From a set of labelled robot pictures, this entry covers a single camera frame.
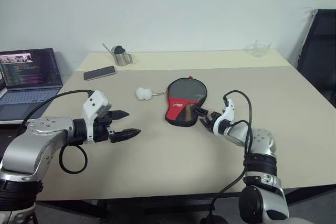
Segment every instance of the power cord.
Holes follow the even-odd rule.
[[[229,94],[232,94],[232,93],[239,93],[241,94],[242,96],[245,97],[247,103],[248,103],[248,108],[249,108],[249,119],[248,121],[246,120],[240,120],[238,122],[235,122],[233,124],[231,124],[231,126],[235,126],[239,123],[246,123],[247,124],[247,134],[246,134],[246,138],[245,138],[245,145],[244,145],[244,154],[246,155],[247,153],[250,152],[251,150],[251,147],[252,147],[252,140],[253,140],[253,133],[252,133],[252,128],[251,128],[251,125],[252,125],[252,104],[251,104],[251,101],[249,99],[249,97],[247,95],[245,95],[243,92],[241,92],[240,90],[232,90],[228,93],[226,93],[224,96],[223,96],[223,101],[225,104],[227,104],[227,96]],[[211,223],[212,224],[215,224],[214,222],[214,218],[213,218],[213,214],[212,214],[212,208],[215,207],[215,202],[216,200],[225,192],[227,191],[228,189],[230,189],[232,186],[234,186],[236,183],[238,183],[244,176],[245,174],[245,171],[246,171],[246,168],[244,167],[242,173],[234,180],[232,181],[230,184],[228,184],[226,187],[224,187],[218,194],[216,194],[216,196],[212,199],[211,203],[210,203],[210,210],[209,210],[209,215],[210,215],[210,220],[211,220]]]
[[[16,132],[16,137],[21,135],[21,131],[25,125],[25,123],[29,120],[29,118],[38,110],[40,109],[43,105],[51,102],[52,100],[58,98],[58,97],[62,97],[64,95],[68,95],[68,94],[74,94],[74,93],[87,93],[89,96],[93,94],[94,91],[92,90],[86,90],[86,89],[80,89],[80,90],[72,90],[72,91],[68,91],[68,92],[64,92],[61,94],[58,94],[54,97],[49,98],[48,100],[44,101],[43,103],[41,103],[39,106],[36,106],[36,108],[34,108],[22,121],[22,123],[20,124],[17,132]],[[69,143],[66,143],[62,146],[60,152],[59,152],[59,156],[58,156],[58,162],[59,162],[59,166],[61,167],[61,169],[66,172],[66,173],[70,173],[70,174],[79,174],[81,172],[83,172],[87,165],[88,165],[88,155],[86,154],[86,152],[84,151],[84,149],[82,147],[80,147],[79,145],[74,145],[75,147],[77,147],[84,155],[84,159],[85,159],[85,164],[84,167],[78,171],[71,171],[65,168],[64,164],[63,164],[63,153],[66,147],[69,146]]]

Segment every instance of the chair backrest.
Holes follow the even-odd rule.
[[[297,69],[336,108],[336,10],[317,10]]]

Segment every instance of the clear drinking glass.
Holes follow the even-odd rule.
[[[257,39],[253,46],[253,56],[254,57],[264,56],[267,53],[270,46],[271,46],[271,41],[266,40],[266,39],[264,40]]]

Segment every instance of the cup handle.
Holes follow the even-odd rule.
[[[128,62],[128,63],[133,63],[133,59],[132,59],[132,56],[130,54],[125,54],[127,55],[128,59],[125,58],[125,60]]]

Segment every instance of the black smartphone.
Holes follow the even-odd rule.
[[[115,74],[115,73],[116,73],[116,70],[115,70],[114,66],[109,66],[109,67],[100,68],[100,69],[96,69],[96,70],[93,70],[93,71],[85,72],[83,74],[83,76],[84,76],[84,81],[89,81],[89,80],[97,79],[97,78],[100,78],[100,77],[109,76],[109,75]]]

